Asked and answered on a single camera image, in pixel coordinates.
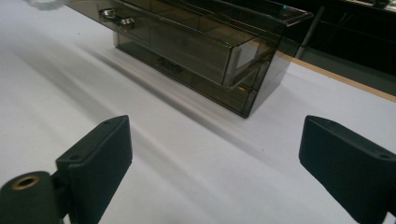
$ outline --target clear plastic box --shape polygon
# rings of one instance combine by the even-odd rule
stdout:
[[[312,16],[250,2],[72,0],[69,6],[112,29],[119,49],[247,117],[276,51],[287,42],[284,34]]]

